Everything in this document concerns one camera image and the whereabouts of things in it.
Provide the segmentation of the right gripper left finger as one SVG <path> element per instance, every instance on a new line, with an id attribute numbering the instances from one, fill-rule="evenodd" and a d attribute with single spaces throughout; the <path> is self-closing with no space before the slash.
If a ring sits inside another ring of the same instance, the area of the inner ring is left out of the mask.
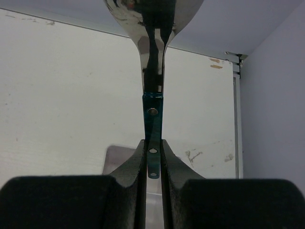
<path id="1" fill-rule="evenodd" d="M 108 175 L 31 176 L 0 190 L 3 229 L 143 229 L 146 143 Z"/>

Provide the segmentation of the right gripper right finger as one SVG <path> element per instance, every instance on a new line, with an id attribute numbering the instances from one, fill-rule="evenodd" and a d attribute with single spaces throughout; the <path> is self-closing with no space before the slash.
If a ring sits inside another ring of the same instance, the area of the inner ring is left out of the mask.
<path id="1" fill-rule="evenodd" d="M 206 179 L 166 141 L 161 148 L 167 229 L 302 229 L 305 199 L 284 179 Z"/>

